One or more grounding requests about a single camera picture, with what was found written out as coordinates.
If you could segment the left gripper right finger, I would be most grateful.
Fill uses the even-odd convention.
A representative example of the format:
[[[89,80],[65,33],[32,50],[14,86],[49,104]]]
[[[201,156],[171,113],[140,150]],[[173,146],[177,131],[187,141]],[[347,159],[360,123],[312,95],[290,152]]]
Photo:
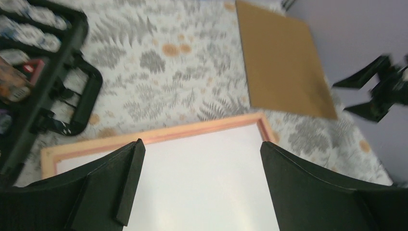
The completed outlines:
[[[268,141],[260,154],[280,230],[407,230],[406,188],[336,173]]]

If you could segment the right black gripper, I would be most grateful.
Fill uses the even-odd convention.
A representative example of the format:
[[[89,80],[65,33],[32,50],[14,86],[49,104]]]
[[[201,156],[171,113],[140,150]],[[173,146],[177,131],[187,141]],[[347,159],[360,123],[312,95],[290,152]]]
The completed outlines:
[[[393,64],[390,55],[381,55],[355,74],[333,84],[336,88],[361,89],[377,74],[378,84],[371,91],[369,102],[346,107],[344,110],[367,121],[378,123],[394,104],[408,104],[408,57],[402,65]]]

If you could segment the wooden picture frame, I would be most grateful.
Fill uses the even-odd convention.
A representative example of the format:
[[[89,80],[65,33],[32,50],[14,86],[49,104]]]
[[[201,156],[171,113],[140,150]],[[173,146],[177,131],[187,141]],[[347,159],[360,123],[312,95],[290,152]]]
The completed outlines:
[[[154,129],[144,132],[112,136],[57,145],[41,150],[41,178],[46,179],[57,174],[57,163],[63,159],[102,153],[116,150],[130,142],[142,139],[144,144],[151,144],[195,135],[218,132],[256,124],[263,141],[278,144],[279,138],[272,130],[264,113],[237,115],[211,121],[197,122],[168,128]]]

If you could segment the seascape photo print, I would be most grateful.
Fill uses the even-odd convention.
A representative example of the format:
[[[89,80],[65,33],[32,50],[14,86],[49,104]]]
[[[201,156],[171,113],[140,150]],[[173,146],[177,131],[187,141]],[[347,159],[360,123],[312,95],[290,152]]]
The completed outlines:
[[[189,137],[143,138],[145,157],[127,231],[277,231],[250,124]]]

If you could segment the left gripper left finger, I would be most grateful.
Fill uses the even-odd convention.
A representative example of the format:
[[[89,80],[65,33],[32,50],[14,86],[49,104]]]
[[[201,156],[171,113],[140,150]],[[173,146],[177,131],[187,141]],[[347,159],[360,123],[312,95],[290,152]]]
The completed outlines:
[[[121,231],[128,225],[145,146],[131,142],[25,187],[0,191],[3,231]]]

